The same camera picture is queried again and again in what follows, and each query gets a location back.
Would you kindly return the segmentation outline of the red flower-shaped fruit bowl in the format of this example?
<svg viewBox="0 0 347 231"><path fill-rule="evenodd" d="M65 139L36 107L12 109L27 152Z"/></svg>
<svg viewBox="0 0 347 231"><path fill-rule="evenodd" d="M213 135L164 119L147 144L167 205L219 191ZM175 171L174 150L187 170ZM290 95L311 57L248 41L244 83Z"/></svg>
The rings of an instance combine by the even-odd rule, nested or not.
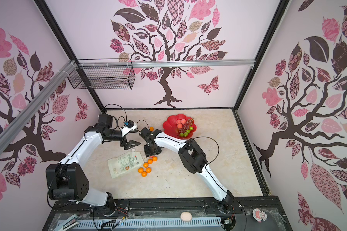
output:
<svg viewBox="0 0 347 231"><path fill-rule="evenodd" d="M182 119L189 119L191 117L186 116L185 114L178 114L178 115L171 115L167 118L167 120L163 123L163 129L164 133L172 136L174 138L178 138L181 140L189 139L194 135L194 132L197 130L197 126L195 125L195 121L193 124L194 130L192 130L187 137L180 137L179 134L181 133L181 129L177 128L177 120L182 120Z"/></svg>

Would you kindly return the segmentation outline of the purple fake grape bunch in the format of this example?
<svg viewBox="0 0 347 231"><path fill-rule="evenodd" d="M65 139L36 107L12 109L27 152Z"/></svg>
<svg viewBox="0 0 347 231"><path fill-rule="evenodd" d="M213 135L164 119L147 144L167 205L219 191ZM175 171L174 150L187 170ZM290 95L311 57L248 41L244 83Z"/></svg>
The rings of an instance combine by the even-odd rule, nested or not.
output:
<svg viewBox="0 0 347 231"><path fill-rule="evenodd" d="M190 127L193 127L193 124L194 124L194 120L192 118L189 118L186 120L187 122L185 124L182 124L183 127L181 128L181 132L182 133L185 133L186 130L189 130Z"/></svg>

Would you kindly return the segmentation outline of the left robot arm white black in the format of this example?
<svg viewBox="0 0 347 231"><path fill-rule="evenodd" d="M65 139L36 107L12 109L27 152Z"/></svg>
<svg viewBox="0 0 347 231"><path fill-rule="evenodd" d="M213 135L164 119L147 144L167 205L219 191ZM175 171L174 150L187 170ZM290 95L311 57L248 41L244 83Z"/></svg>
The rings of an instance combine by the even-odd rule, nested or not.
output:
<svg viewBox="0 0 347 231"><path fill-rule="evenodd" d="M83 168L94 150L105 142L118 141L124 150L140 145L126 138L128 133L137 132L136 123L128 120L121 128L114 128L112 125L117 122L114 116L99 115L98 122L84 131L82 139L72 151L57 164L47 167L47 200L88 204L101 209L106 216L115 212L116 203L112 194L92 188Z"/></svg>

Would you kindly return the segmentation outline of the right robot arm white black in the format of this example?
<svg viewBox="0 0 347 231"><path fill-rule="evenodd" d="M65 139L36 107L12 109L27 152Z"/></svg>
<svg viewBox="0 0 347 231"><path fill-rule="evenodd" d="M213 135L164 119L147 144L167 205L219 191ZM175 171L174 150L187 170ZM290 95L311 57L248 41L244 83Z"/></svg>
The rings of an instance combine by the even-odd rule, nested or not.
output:
<svg viewBox="0 0 347 231"><path fill-rule="evenodd" d="M218 209L222 213L228 213L233 208L233 194L215 176L205 152L194 139L184 141L160 130L150 131L147 128L143 128L139 135L146 142L144 152L147 157L160 154L163 148L178 153L185 169L199 175L209 187L213 198L218 201Z"/></svg>

